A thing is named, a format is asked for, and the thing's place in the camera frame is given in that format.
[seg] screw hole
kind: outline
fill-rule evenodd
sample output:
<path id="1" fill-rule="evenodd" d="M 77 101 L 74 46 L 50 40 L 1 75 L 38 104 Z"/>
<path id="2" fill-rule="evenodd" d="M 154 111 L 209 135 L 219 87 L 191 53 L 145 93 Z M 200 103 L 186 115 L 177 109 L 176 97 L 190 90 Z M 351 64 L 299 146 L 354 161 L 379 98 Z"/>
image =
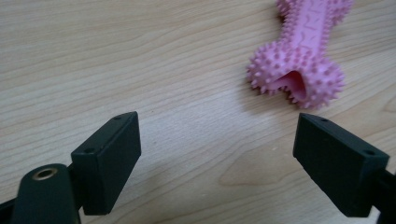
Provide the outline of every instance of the screw hole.
<path id="1" fill-rule="evenodd" d="M 87 153 L 87 154 L 93 153 L 94 151 L 95 151 L 95 148 L 93 148 L 93 147 L 89 147 L 89 148 L 85 148 L 84 149 L 84 152 Z"/>
<path id="2" fill-rule="evenodd" d="M 364 152 L 370 156 L 374 156 L 375 153 L 372 150 L 364 150 Z"/>
<path id="3" fill-rule="evenodd" d="M 46 168 L 46 169 L 40 170 L 37 173 L 35 173 L 33 175 L 33 180 L 37 180 L 37 181 L 45 180 L 45 179 L 53 177 L 54 175 L 56 175 L 56 173 L 58 173 L 58 169 Z"/>

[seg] spiky rubber toy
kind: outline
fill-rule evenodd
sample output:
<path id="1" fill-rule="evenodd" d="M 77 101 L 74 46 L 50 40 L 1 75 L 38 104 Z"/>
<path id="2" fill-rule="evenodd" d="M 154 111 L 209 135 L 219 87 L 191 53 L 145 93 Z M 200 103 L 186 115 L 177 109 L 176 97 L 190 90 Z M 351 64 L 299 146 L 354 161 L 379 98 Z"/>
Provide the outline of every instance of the spiky rubber toy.
<path id="1" fill-rule="evenodd" d="M 280 38 L 259 47 L 247 67 L 252 88 L 274 95 L 290 91 L 302 108 L 320 109 L 337 98 L 344 74 L 325 57 L 330 30 L 342 21 L 353 0 L 277 0 L 285 17 Z"/>

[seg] wooden table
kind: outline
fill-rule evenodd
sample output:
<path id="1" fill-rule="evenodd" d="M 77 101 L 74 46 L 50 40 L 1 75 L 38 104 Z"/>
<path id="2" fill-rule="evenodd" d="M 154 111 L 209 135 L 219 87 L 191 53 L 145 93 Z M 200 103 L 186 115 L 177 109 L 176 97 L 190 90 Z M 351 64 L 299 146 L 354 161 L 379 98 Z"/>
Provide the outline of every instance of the wooden table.
<path id="1" fill-rule="evenodd" d="M 392 156 L 396 1 L 357 1 L 331 33 L 340 99 L 259 95 L 248 57 L 277 39 L 275 0 L 0 2 L 0 202 L 23 175 L 137 111 L 143 155 L 113 212 L 83 223 L 375 223 L 346 218 L 292 157 L 300 112 Z"/>

